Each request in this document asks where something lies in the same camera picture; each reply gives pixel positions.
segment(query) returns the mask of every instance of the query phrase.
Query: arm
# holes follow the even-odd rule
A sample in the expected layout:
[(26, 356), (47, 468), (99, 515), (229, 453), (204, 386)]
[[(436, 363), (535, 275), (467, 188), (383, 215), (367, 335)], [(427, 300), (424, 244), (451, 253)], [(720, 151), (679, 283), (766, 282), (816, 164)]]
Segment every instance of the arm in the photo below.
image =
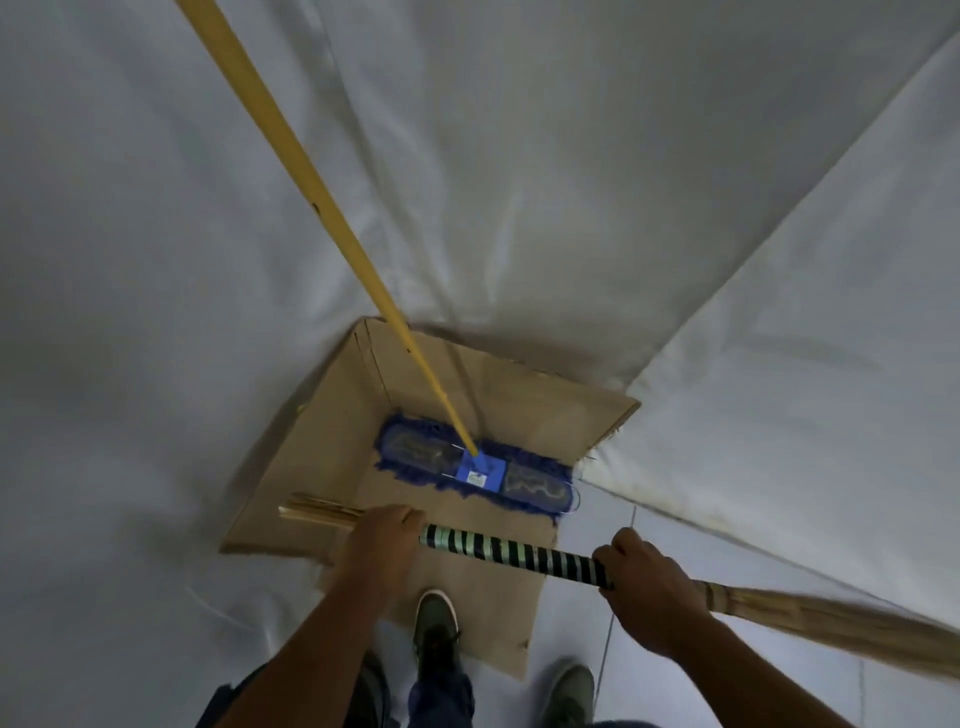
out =
[(613, 583), (601, 594), (641, 646), (679, 665), (727, 728), (851, 728), (715, 619), (673, 559), (623, 528), (594, 554)]
[(424, 521), (409, 506), (367, 511), (324, 600), (217, 728), (341, 728), (373, 626), (403, 587)]

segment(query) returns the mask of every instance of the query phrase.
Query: yellow pole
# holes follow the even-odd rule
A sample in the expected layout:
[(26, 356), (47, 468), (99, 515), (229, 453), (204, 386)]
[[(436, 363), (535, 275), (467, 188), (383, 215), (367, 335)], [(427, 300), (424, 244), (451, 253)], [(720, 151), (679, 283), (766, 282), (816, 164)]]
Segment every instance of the yellow pole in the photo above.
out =
[(214, 0), (177, 0), (177, 4), (253, 121), (267, 137), (267, 141), (274, 148), (297, 187), (300, 188), (303, 197), (317, 211), (326, 231), (340, 248), (340, 252), (344, 254), (353, 273), (367, 289), (380, 314), (393, 327), (403, 346), (414, 357), (414, 361), (430, 383), (430, 388), (446, 409), (446, 414), (449, 415), (457, 434), (460, 435), (470, 455), (475, 457), (478, 452), (476, 443), (473, 442), (473, 438), (470, 437), (463, 421), (453, 408), (443, 386), (423, 357), (423, 352), (417, 346), (403, 314), (396, 307), (394, 299), (360, 246), (344, 214), (326, 189), (320, 173), (313, 166), (313, 162), (300, 145), (287, 120), (283, 118), (270, 90), (256, 72), (240, 39), (230, 28), (220, 8)]

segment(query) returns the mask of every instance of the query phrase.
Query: person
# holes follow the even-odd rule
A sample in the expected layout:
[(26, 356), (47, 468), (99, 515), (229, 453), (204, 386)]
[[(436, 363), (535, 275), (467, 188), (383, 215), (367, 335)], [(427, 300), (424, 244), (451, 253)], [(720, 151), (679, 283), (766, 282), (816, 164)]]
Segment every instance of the person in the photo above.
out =
[[(217, 691), (201, 728), (397, 726), (369, 645), (374, 625), (403, 587), (424, 523), (423, 513), (409, 506), (367, 511), (347, 540), (324, 599), (274, 659), (237, 688)], [(715, 619), (677, 563), (633, 529), (618, 531), (593, 556), (613, 583), (601, 594), (627, 634), (680, 666), (725, 728), (850, 728)], [(418, 680), (408, 698), (410, 728), (470, 726), (473, 692), (458, 636), (449, 600), (427, 592), (414, 627)], [(568, 667), (554, 683), (540, 728), (591, 724), (593, 691), (589, 669)]]

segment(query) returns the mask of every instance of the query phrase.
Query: floor tile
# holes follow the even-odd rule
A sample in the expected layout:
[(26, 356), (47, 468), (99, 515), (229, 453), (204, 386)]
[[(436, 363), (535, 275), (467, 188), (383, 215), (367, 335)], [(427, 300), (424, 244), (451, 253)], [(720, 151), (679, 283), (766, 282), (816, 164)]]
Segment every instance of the floor tile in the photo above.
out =
[[(590, 555), (598, 546), (609, 543), (617, 529), (630, 525), (634, 506), (591, 486), (579, 487), (582, 503), (575, 513), (561, 520), (559, 548)], [(509, 605), (504, 605), (504, 619), (508, 618)], [(473, 725), (534, 725), (557, 664), (576, 660), (589, 666), (594, 675), (599, 674), (611, 621), (610, 608), (595, 589), (548, 578), (540, 595), (524, 683), (465, 659), (476, 697)], [(410, 634), (383, 622), (377, 625), (374, 647), (395, 696), (394, 716), (405, 719), (406, 695), (416, 678)]]
[[(635, 528), (693, 577), (765, 589), (838, 597), (855, 593), (805, 570), (644, 509)], [(855, 724), (860, 723), (861, 661), (855, 656), (726, 618), (760, 655)], [(675, 665), (646, 652), (616, 625), (597, 700), (597, 718), (650, 720), (664, 726), (719, 725)]]
[(960, 725), (960, 683), (928, 680), (867, 661), (864, 728), (954, 728)]

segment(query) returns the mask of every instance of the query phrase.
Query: blue mop head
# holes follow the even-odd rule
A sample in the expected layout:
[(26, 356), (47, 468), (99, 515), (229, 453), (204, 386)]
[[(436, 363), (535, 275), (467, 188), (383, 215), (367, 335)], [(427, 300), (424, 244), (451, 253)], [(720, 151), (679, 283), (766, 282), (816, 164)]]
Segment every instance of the blue mop head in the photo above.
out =
[(392, 415), (376, 439), (376, 467), (412, 485), (434, 485), (462, 496), (556, 519), (573, 505), (573, 472), (558, 460), (481, 440), (470, 457), (456, 430), (436, 420)]

